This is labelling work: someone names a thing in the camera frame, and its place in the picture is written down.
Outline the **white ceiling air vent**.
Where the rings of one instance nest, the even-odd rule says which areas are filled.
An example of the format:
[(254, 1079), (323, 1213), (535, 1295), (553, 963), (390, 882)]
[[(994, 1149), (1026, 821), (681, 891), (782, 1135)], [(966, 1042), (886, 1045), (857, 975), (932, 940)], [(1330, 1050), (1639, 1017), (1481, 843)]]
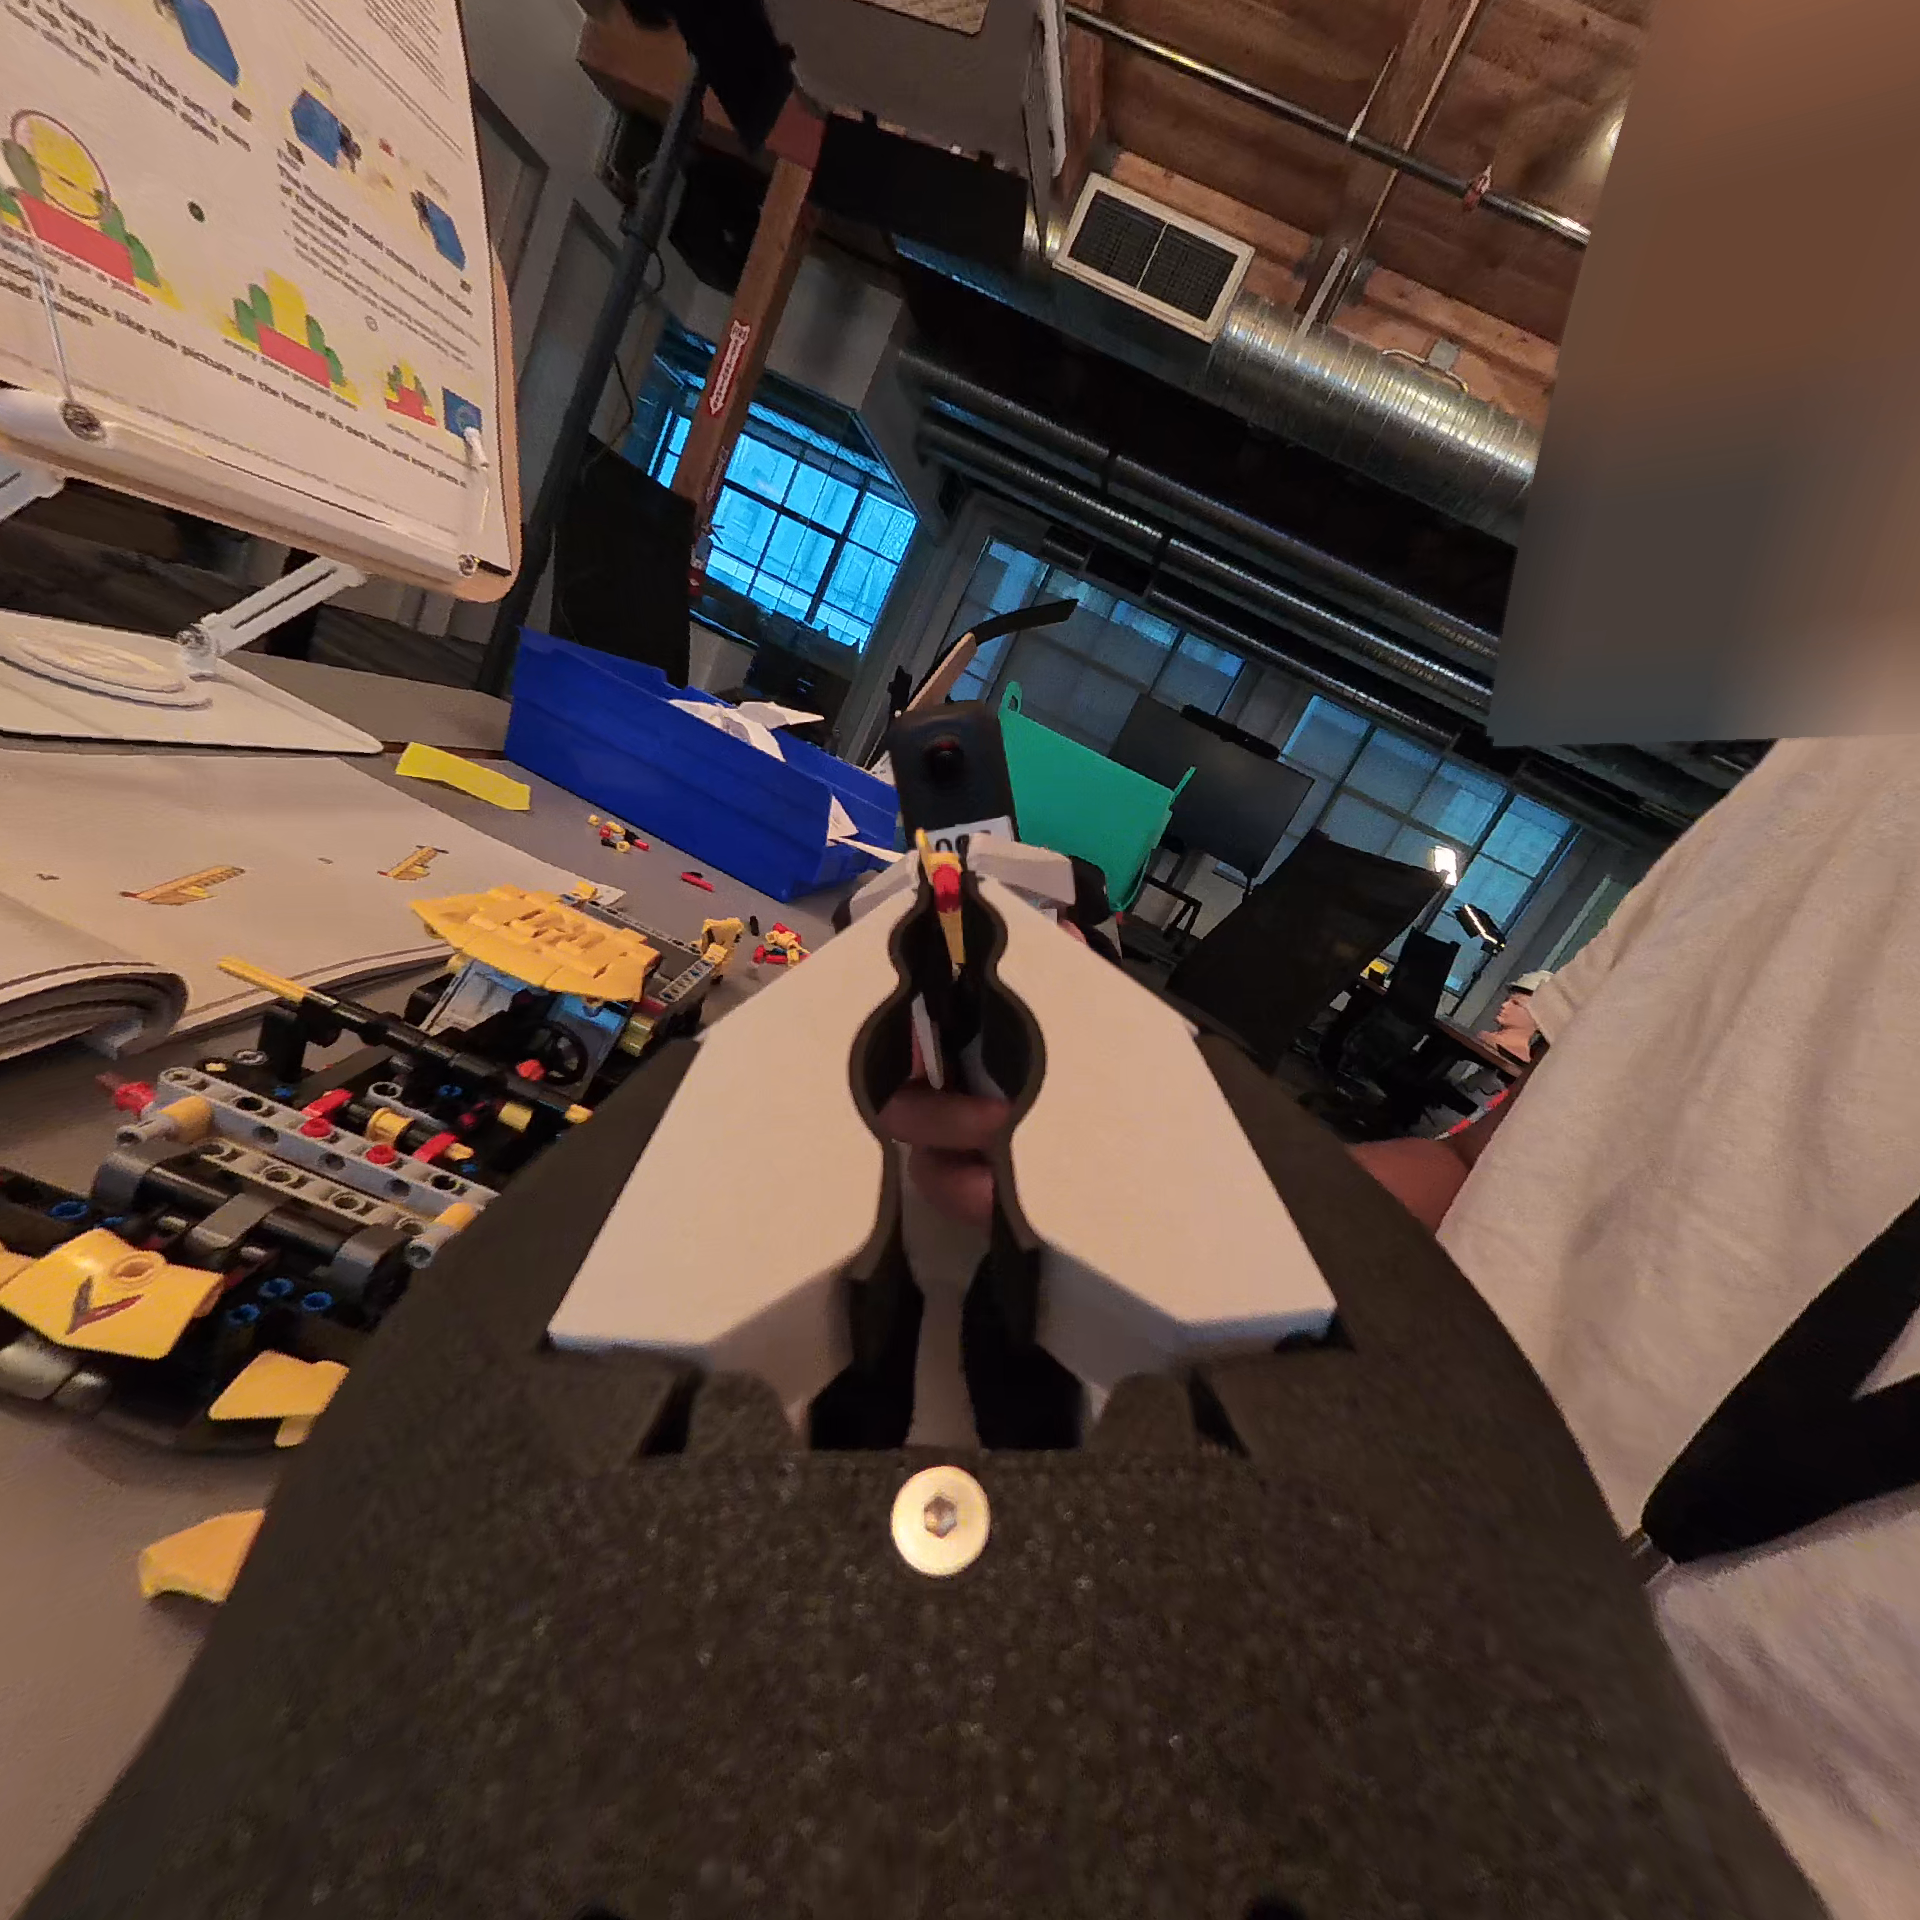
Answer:
[(1139, 315), (1214, 345), (1243, 291), (1257, 250), (1238, 235), (1091, 173), (1048, 264)]

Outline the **grey desk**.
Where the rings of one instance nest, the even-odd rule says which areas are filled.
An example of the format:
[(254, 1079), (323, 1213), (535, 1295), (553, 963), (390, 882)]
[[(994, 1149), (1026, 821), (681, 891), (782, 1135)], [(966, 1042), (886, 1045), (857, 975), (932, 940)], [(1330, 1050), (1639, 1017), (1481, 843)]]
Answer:
[[(496, 760), (505, 746), (510, 708), (479, 691), (280, 659), (265, 659), (256, 674), (378, 731), (392, 752), (356, 769), (401, 789), (411, 783), (395, 779), (393, 767), (409, 743), (470, 760)], [(625, 889), (631, 919), (675, 938), (698, 932), (704, 916), (758, 916), (831, 938), (846, 887), (780, 904), (657, 831), (646, 833), (651, 850), (615, 856), (592, 839), (586, 803), (520, 767), (510, 775), (532, 786), (524, 815), (434, 784), (418, 794), (556, 866), (579, 858), (580, 875)], [(110, 1135), (112, 1100), (98, 1074), (146, 1076), (190, 1059), (193, 1037), (124, 1065), (87, 1048), (48, 1048), (6, 1064), (6, 1167), (81, 1186)], [(208, 1629), (212, 1610), (204, 1602), (139, 1596), (137, 1555), (207, 1519), (264, 1506), (295, 1453), (178, 1453), (108, 1429), (106, 1418), (7, 1396), (3, 1426), (3, 1906), (11, 1916), (132, 1760)]]

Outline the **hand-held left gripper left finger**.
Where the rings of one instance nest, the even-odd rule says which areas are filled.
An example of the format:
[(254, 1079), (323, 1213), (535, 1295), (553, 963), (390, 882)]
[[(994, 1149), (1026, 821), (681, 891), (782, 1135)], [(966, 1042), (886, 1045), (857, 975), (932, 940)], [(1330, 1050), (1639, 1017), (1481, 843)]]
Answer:
[(923, 1299), (879, 1108), (916, 1065), (903, 904), (694, 1050), (546, 1340), (751, 1377), (824, 1449), (898, 1449)]

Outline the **partly built yellow toy car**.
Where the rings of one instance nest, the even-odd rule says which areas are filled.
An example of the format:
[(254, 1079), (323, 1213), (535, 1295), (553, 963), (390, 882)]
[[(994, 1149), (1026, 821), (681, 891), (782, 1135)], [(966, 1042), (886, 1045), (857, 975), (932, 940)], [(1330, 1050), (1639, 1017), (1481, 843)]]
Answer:
[(614, 912), (498, 885), (416, 905), (403, 1012), (258, 968), (256, 1045), (112, 1091), (89, 1185), (6, 1168), (3, 1387), (180, 1452), (300, 1444), (433, 1261), (720, 975)]

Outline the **crumpled white paper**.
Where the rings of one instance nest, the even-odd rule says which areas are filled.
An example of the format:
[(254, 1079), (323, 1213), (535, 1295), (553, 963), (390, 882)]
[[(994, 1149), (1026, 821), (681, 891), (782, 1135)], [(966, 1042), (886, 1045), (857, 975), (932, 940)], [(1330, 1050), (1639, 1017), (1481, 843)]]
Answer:
[(724, 705), (680, 698), (667, 705), (778, 762), (784, 762), (784, 749), (798, 740), (796, 730), (809, 730), (825, 720), (819, 712), (774, 701)]

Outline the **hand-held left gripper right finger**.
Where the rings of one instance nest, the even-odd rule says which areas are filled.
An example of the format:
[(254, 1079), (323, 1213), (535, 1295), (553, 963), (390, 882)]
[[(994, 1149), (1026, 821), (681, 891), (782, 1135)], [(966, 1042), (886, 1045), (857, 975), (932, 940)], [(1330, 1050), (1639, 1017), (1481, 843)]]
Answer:
[(1008, 1108), (967, 1290), (988, 1449), (1073, 1449), (1130, 1379), (1334, 1336), (1334, 1290), (1183, 1016), (1008, 872), (967, 877), (967, 989), (967, 1091)]

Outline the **large black monitor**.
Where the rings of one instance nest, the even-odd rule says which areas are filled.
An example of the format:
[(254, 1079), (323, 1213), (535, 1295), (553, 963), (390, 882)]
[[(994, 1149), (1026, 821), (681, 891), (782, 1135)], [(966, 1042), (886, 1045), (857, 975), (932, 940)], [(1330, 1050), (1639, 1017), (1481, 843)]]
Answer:
[(1262, 877), (1312, 795), (1312, 777), (1267, 743), (1249, 747), (1218, 735), (1209, 716), (1192, 719), (1151, 695), (1127, 714), (1112, 760), (1174, 794), (1167, 853), (1212, 858), (1249, 882)]

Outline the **yellow wheel arch panel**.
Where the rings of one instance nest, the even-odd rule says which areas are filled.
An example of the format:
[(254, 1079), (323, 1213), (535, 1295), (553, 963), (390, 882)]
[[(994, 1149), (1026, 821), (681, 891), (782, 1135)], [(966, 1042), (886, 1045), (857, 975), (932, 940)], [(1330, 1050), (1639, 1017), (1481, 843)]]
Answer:
[(265, 1519), (262, 1506), (226, 1512), (144, 1546), (135, 1560), (139, 1599), (226, 1602)]

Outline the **open instruction booklet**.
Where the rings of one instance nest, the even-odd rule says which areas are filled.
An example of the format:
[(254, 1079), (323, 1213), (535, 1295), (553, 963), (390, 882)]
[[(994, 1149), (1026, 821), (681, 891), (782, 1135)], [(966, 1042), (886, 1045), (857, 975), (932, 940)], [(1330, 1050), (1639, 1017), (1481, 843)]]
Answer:
[(580, 885), (340, 760), (3, 755), (3, 1059), (239, 1020), (241, 957), (307, 987), (449, 960), (423, 900)]

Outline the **person's right hand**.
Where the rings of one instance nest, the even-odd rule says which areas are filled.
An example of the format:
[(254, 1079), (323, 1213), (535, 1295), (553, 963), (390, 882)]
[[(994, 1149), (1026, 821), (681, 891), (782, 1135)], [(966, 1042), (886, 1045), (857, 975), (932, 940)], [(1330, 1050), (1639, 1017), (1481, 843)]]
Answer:
[(905, 1153), (905, 1175), (942, 1216), (988, 1229), (996, 1204), (992, 1155), (1010, 1135), (1015, 1107), (996, 1096), (902, 1085), (881, 1108), (881, 1135)]

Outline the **wooden stick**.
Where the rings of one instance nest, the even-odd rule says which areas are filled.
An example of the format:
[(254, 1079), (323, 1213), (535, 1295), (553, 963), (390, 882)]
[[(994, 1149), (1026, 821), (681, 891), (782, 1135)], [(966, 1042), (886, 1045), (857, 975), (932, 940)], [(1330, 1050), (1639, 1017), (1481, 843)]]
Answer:
[(1067, 623), (1073, 612), (1079, 608), (1073, 600), (1052, 600), (1046, 603), (1035, 603), (1028, 608), (1015, 608), (1006, 612), (994, 612), (990, 617), (978, 619), (972, 629), (962, 631), (939, 657), (939, 660), (927, 673), (927, 677), (912, 687), (907, 698), (895, 706), (895, 716), (912, 714), (916, 708), (942, 705), (950, 700), (951, 688), (958, 684), (962, 674), (970, 673), (972, 663), (976, 660), (978, 651), (992, 643), (1015, 634), (1028, 634), (1035, 629), (1056, 626)]

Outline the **silver ventilation duct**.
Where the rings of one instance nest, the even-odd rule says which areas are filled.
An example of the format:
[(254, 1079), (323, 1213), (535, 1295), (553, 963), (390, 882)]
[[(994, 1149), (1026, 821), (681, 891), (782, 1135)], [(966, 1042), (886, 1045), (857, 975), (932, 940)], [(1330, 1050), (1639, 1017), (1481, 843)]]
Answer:
[(1540, 429), (1447, 370), (1243, 296), (1192, 389), (1433, 512), (1521, 541)]

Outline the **blue storage bin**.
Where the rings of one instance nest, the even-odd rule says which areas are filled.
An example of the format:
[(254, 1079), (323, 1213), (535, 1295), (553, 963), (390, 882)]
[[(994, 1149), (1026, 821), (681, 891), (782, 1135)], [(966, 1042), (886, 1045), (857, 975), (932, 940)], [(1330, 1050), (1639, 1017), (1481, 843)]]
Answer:
[(774, 760), (667, 701), (718, 701), (648, 663), (526, 629), (507, 757), (753, 889), (792, 904), (896, 853), (896, 792), (798, 739)]

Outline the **yellow paper scrap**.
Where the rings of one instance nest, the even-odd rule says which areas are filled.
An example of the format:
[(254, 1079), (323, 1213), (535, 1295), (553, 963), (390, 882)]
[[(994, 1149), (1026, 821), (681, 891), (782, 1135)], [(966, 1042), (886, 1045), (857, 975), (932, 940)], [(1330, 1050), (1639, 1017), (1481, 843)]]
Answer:
[(503, 812), (531, 812), (532, 789), (500, 773), (494, 764), (470, 760), (425, 743), (408, 743), (393, 767), (395, 777), (439, 784)]

